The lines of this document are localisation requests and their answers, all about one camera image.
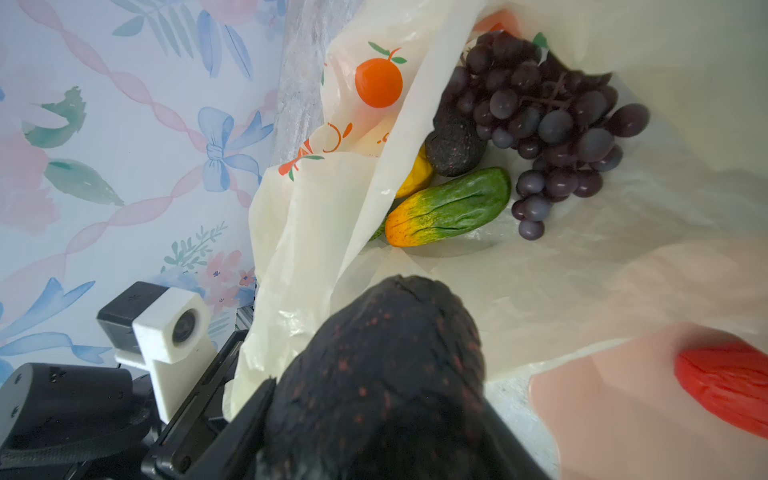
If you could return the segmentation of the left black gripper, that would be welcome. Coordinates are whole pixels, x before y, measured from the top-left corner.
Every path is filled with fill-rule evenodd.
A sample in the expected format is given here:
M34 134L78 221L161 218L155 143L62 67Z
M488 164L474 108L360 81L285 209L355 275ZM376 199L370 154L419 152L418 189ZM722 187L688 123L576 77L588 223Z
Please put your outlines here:
M222 401L246 335L232 333L161 433L146 375L61 364L18 367L1 384L2 478L184 478L228 425Z

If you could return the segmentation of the orange green papaya fruit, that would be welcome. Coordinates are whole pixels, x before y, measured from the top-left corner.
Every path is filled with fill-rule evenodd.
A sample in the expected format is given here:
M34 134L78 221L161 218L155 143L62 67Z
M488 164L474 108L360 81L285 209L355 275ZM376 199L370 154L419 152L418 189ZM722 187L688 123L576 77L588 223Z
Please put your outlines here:
M421 190L386 218L393 247L418 247L472 232L495 220L512 193L506 170L491 167Z

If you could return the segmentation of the red yellow mango fruit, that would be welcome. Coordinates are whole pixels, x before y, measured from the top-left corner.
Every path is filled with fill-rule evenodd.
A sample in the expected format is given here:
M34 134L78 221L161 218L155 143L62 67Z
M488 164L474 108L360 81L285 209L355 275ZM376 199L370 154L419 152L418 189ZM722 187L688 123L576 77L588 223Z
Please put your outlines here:
M678 383L726 423L767 437L767 355L741 340L687 349L674 361Z

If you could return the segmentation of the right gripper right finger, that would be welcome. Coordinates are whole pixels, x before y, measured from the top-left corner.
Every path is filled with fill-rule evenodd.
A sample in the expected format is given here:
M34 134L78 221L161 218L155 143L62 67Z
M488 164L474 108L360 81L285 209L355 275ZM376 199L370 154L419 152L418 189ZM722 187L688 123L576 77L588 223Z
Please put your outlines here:
M483 437L479 453L482 479L549 479L488 401L483 405L482 422Z

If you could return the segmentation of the yellow lemon fruit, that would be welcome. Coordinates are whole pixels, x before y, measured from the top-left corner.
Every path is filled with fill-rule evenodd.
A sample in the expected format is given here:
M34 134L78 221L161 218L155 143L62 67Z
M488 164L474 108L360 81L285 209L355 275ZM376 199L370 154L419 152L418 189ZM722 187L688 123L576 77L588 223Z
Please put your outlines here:
M398 189L395 198L404 199L427 188L430 185L434 174L434 168L427 160L425 146L422 146L410 173Z

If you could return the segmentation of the purple grape bunch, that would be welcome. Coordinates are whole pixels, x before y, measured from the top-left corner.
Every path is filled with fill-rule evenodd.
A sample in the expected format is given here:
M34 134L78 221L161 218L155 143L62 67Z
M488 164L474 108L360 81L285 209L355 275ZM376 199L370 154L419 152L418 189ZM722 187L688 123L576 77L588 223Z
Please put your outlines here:
M570 70L542 46L504 30L480 35L459 59L439 109L471 118L487 147L531 162L510 208L522 238L543 236L554 203L596 195L603 173L622 161L619 140L648 127L649 109L619 105L610 79Z

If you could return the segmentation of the dark avocado fruit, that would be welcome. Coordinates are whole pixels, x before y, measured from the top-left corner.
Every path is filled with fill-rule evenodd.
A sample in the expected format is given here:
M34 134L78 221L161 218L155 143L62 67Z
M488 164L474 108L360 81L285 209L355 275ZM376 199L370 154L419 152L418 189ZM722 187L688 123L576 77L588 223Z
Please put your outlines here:
M437 174L458 177L479 165L488 143L477 134L471 118L452 107L441 107L433 126L424 147L426 159Z
M282 373L260 479L507 479L476 324L443 283L393 276L329 317Z

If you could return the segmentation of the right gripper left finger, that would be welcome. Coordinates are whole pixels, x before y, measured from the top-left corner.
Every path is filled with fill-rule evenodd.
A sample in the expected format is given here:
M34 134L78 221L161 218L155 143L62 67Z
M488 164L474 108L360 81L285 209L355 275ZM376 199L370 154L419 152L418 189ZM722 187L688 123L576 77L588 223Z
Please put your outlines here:
M186 480L253 480L277 380L268 378L184 474Z

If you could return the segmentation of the pink wavy fruit plate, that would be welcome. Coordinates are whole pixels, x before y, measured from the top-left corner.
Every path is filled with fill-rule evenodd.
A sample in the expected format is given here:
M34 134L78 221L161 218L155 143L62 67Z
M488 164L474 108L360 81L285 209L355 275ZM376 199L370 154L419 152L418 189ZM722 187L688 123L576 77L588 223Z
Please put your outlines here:
M709 413L674 375L680 351L734 338L683 323L535 375L561 478L766 478L766 440Z

